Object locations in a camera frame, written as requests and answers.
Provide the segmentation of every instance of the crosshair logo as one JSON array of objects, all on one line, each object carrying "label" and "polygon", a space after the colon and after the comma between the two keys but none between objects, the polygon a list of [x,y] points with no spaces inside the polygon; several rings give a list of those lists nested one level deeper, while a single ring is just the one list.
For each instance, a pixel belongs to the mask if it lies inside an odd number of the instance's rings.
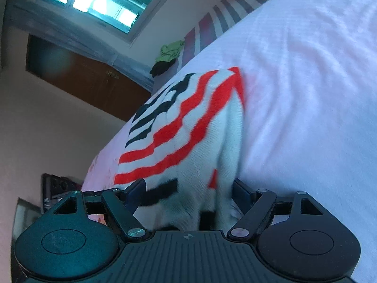
[{"label": "crosshair logo", "polygon": [[183,235],[183,237],[186,238],[186,239],[191,239],[194,236],[192,234],[190,234],[190,233],[187,233],[187,234]]}]

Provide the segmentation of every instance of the white bed sheet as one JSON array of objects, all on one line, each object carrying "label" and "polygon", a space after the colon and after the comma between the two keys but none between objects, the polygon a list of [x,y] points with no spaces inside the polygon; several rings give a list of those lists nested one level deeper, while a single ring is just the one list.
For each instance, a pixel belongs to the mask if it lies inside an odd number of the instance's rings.
[{"label": "white bed sheet", "polygon": [[[359,239],[353,279],[377,282],[377,0],[270,0],[172,80],[233,66],[246,91],[240,179],[310,193]],[[84,190],[111,187],[128,130]]]}]

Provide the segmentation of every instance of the silver screw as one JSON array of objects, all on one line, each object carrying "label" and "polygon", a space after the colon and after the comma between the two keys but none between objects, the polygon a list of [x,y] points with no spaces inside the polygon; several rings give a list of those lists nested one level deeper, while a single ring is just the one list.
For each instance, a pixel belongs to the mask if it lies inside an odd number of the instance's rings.
[{"label": "silver screw", "polygon": [[230,232],[234,237],[246,237],[249,231],[244,228],[235,228]]},{"label": "silver screw", "polygon": [[129,237],[135,237],[135,238],[143,237],[145,234],[146,234],[145,230],[141,228],[130,229],[127,232],[127,235]]}]

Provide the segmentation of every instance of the striped pillow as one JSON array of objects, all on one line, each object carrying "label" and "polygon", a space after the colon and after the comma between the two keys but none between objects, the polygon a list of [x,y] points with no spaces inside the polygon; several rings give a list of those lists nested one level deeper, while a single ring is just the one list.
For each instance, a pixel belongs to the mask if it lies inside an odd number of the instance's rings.
[{"label": "striped pillow", "polygon": [[267,0],[221,0],[185,36],[185,46],[173,71],[177,73],[194,56]]}]

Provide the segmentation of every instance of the green cloth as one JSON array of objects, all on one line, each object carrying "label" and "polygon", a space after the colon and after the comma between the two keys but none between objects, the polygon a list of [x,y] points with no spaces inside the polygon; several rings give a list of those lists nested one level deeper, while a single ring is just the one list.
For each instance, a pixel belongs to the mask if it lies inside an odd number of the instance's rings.
[{"label": "green cloth", "polygon": [[163,45],[161,47],[161,55],[156,58],[156,62],[170,62],[172,59],[177,58],[184,44],[184,41],[178,40],[169,45]]}]

